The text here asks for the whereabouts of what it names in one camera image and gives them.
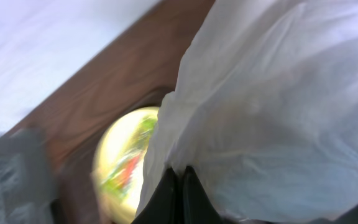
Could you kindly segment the green snack wrapper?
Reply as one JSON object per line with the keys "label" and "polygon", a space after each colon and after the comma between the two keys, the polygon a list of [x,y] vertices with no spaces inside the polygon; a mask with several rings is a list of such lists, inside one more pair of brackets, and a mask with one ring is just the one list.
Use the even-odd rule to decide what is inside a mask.
{"label": "green snack wrapper", "polygon": [[111,167],[108,176],[102,180],[103,190],[107,190],[119,200],[126,198],[131,187],[132,173],[144,157],[156,123],[156,117],[144,116],[135,126],[124,145],[123,154]]}

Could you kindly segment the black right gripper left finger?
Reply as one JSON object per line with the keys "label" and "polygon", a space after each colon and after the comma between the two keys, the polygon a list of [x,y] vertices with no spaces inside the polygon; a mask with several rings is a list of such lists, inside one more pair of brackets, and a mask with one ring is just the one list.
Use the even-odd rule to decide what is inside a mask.
{"label": "black right gripper left finger", "polygon": [[178,181],[172,168],[167,169],[150,201],[132,224],[176,224]]}

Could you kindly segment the white napkin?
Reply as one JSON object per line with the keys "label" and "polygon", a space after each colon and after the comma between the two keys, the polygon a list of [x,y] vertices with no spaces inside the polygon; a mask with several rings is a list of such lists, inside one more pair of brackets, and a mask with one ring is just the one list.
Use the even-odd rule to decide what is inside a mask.
{"label": "white napkin", "polygon": [[233,218],[358,205],[358,0],[216,1],[162,101],[139,210],[166,168],[188,165]]}

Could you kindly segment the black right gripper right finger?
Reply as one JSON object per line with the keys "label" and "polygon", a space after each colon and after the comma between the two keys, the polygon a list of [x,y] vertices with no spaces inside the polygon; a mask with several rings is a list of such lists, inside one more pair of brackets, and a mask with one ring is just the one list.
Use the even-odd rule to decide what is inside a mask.
{"label": "black right gripper right finger", "polygon": [[183,175],[183,219],[185,224],[223,223],[191,166],[186,167]]}

